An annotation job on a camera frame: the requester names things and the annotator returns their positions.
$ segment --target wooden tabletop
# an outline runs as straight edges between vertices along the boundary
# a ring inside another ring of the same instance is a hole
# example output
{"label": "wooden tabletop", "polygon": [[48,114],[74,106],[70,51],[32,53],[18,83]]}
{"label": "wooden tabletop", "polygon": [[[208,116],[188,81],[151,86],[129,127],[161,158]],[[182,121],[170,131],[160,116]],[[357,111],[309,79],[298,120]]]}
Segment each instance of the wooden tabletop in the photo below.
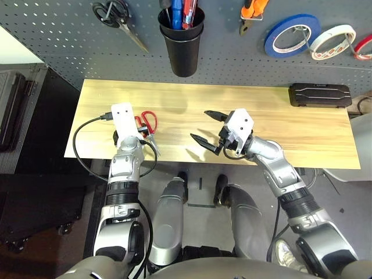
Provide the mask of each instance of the wooden tabletop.
{"label": "wooden tabletop", "polygon": [[[110,112],[114,103],[131,102],[135,115],[151,110],[158,116],[156,143],[160,161],[253,164],[229,160],[199,146],[190,133],[217,144],[222,123],[204,110],[228,114],[245,108],[255,121],[254,135],[278,142],[295,167],[359,169],[346,109],[295,108],[282,87],[144,83],[85,80],[71,127],[65,157],[74,157],[72,136],[84,122]],[[113,121],[96,121],[77,136],[82,158],[111,159],[116,153]],[[146,159],[153,157],[145,150]]]}

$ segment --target robot leg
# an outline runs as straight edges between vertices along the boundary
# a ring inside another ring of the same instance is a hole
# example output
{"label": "robot leg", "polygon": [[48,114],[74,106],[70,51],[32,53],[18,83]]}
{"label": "robot leg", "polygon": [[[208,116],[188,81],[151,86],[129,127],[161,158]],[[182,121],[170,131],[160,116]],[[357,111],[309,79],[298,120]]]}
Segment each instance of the robot leg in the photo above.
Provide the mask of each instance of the robot leg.
{"label": "robot leg", "polygon": [[168,183],[158,200],[153,219],[153,244],[149,260],[158,267],[173,263],[182,248],[187,176],[181,177],[174,177]]}
{"label": "robot leg", "polygon": [[266,260],[269,237],[263,224],[261,211],[252,197],[239,185],[227,185],[227,177],[217,180],[215,201],[231,208],[232,233],[238,257]]}

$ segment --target tape roll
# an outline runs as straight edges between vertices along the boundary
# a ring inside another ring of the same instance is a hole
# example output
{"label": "tape roll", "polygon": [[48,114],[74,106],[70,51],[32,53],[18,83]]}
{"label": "tape roll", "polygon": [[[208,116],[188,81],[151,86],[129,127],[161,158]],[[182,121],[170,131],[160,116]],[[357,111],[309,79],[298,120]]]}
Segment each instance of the tape roll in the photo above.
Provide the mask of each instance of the tape roll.
{"label": "tape roll", "polygon": [[315,38],[319,36],[321,31],[319,20],[315,16],[307,14],[290,16],[276,24],[267,34],[264,42],[266,54],[271,57],[285,58],[297,55],[307,50],[305,40],[302,40],[290,48],[278,48],[275,46],[275,42],[281,34],[295,27],[304,27],[308,29],[309,33],[307,34],[306,39],[309,44],[311,44]]}
{"label": "tape roll", "polygon": [[360,54],[362,48],[364,48],[369,42],[372,42],[372,34],[362,39],[355,47],[354,57],[358,60],[372,60],[372,53]]}
{"label": "tape roll", "polygon": [[349,37],[350,43],[352,43],[355,40],[356,33],[353,27],[351,27],[348,24],[335,26],[326,32],[323,32],[319,37],[317,37],[313,43],[310,45],[310,50],[312,51],[312,58],[314,60],[324,60],[331,58],[333,56],[336,56],[343,52],[344,50],[349,48],[348,40],[345,38],[342,43],[335,46],[334,48],[331,48],[327,51],[323,52],[316,52],[321,45],[323,45],[326,41],[328,41],[330,38],[336,37],[338,35],[345,34]]}

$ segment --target white wall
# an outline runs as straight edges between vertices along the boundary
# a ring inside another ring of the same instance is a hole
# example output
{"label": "white wall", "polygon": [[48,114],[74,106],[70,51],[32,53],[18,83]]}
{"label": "white wall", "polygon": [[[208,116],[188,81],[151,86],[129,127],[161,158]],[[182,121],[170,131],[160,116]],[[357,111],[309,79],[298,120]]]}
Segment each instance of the white wall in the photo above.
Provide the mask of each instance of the white wall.
{"label": "white wall", "polygon": [[0,64],[43,63],[2,27],[0,42]]}

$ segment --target scissor handle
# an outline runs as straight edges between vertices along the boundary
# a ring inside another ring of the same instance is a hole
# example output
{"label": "scissor handle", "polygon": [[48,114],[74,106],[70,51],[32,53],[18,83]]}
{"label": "scissor handle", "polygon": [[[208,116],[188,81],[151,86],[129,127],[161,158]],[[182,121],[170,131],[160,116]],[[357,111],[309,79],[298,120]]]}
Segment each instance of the scissor handle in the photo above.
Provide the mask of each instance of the scissor handle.
{"label": "scissor handle", "polygon": [[124,21],[124,24],[127,23],[129,17],[129,10],[127,4],[123,0],[109,0],[106,4],[108,8],[112,2],[111,10],[116,14],[119,19]]}
{"label": "scissor handle", "polygon": [[104,19],[107,15],[108,8],[101,3],[93,3],[92,10],[94,12],[94,15],[97,17],[97,19],[102,22],[103,24],[113,27],[113,28],[119,28],[119,23],[117,22],[116,18],[113,16],[113,12],[110,12],[109,17],[107,19]]}
{"label": "scissor handle", "polygon": [[[146,115],[152,115],[153,118],[155,119],[155,127],[154,128],[151,127],[150,122],[147,120]],[[147,128],[149,129],[150,134],[154,134],[156,132],[156,129],[158,128],[158,118],[156,117],[156,114],[154,114],[150,110],[146,110],[146,111],[141,113],[141,116],[142,116],[145,124],[147,125]]]}
{"label": "scissor handle", "polygon": [[142,127],[142,121],[141,121],[141,118],[139,116],[134,116],[134,120],[137,121],[137,128],[141,128]]}

